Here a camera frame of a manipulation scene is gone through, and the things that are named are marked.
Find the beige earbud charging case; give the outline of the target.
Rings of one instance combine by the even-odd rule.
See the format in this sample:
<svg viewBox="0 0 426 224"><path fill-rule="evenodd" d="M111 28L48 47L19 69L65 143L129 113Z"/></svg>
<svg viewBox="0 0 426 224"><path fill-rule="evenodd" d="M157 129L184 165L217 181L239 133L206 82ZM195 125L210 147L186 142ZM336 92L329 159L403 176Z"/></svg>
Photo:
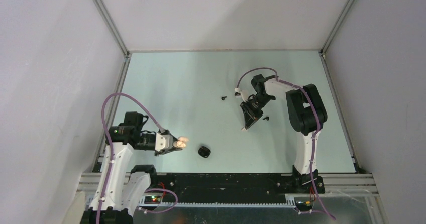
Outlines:
<svg viewBox="0 0 426 224"><path fill-rule="evenodd" d="M176 148L185 148L187 143L189 142L189 138L185 136L180 136L176 141L173 142L173 146Z"/></svg>

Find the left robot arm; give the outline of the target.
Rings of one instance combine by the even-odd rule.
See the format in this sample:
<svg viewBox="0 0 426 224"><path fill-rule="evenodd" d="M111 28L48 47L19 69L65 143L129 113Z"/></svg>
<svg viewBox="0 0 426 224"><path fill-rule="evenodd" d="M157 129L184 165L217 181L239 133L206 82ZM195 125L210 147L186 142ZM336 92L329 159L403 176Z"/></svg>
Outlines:
<svg viewBox="0 0 426 224"><path fill-rule="evenodd" d="M148 119L141 113L127 112L122 123L109 128L98 188L81 223L133 223L143 194L155 191L159 185L154 165L136 165L126 176L133 151L153 151L158 156L186 147L187 137L177 138L168 130L143 130Z"/></svg>

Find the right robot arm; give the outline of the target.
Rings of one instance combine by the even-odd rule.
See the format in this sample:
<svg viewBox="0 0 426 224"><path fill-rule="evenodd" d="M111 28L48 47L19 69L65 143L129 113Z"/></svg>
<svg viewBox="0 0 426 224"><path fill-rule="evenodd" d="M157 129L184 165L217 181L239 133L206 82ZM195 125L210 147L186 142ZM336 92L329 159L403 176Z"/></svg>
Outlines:
<svg viewBox="0 0 426 224"><path fill-rule="evenodd" d="M297 193L324 193L323 181L317 169L316 148L328 114L317 87L314 84L299 86L274 75L264 77L261 74L252 78L251 85L256 92L252 95L239 87L235 88L235 96L242 99L242 129L248 130L262 118L267 103L277 98L285 100L290 124L298 133L289 185Z"/></svg>

